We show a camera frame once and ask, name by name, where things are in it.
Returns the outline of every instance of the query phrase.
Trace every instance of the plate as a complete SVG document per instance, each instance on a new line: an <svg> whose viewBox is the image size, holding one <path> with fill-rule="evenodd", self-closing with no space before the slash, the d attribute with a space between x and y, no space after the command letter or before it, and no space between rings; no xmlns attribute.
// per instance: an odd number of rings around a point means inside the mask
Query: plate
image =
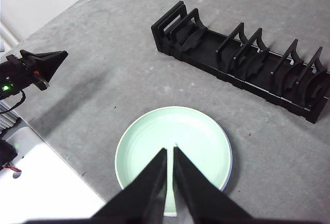
<svg viewBox="0 0 330 224"><path fill-rule="evenodd" d="M223 190L232 170L227 135L212 118L187 107L163 107L135 120L122 135L115 153L116 176L128 186L161 148L168 150L164 215L176 216L172 190L173 147L178 146L203 175Z"/></svg>

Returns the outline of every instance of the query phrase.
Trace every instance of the table surface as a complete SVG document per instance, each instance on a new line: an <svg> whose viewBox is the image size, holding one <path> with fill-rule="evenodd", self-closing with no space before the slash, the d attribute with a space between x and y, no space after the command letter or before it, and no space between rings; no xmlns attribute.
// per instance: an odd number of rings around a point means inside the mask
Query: table surface
<svg viewBox="0 0 330 224"><path fill-rule="evenodd" d="M51 88L27 88L17 113L108 200L120 190L114 155L129 124L159 107L195 108L230 139L231 199L255 217L330 219L329 105L313 125L158 53L151 25L178 1L79 0L10 52L69 53ZM308 61L323 46L321 61L330 66L330 0L183 1L223 34L239 22L247 36L262 27L278 53L298 38L298 53Z"/></svg>

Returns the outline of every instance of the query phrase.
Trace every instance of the white floor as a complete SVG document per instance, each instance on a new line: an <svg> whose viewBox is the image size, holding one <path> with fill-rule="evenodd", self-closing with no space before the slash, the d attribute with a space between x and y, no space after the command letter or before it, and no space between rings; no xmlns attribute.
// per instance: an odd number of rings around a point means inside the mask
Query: white floor
<svg viewBox="0 0 330 224"><path fill-rule="evenodd" d="M0 171L1 224L89 218L105 204L29 127L15 132L7 142L18 151L13 163L22 174L14 179L13 171Z"/></svg>

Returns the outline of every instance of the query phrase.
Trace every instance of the green led light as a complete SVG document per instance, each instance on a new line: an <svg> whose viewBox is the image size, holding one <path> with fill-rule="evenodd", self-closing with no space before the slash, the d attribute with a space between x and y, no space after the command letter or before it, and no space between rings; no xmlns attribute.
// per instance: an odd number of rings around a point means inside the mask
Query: green led light
<svg viewBox="0 0 330 224"><path fill-rule="evenodd" d="M3 91L7 91L7 90L9 90L10 89L10 86L7 86L7 85L4 85L3 87L2 87L2 90Z"/></svg>

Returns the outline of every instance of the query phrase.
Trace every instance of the black cable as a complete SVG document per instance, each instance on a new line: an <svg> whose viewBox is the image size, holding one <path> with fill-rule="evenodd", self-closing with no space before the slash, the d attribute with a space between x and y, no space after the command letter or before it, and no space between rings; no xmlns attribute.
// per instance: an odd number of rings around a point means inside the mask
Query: black cable
<svg viewBox="0 0 330 224"><path fill-rule="evenodd" d="M11 110L15 109L16 107L18 107L20 104L22 104L25 101L25 98L26 98L25 93L24 93L23 90L21 90L21 92L22 92L22 98L21 98L21 100L19 102L17 102L12 108L10 108L7 111L0 112L0 114L4 114L6 112L10 112Z"/></svg>

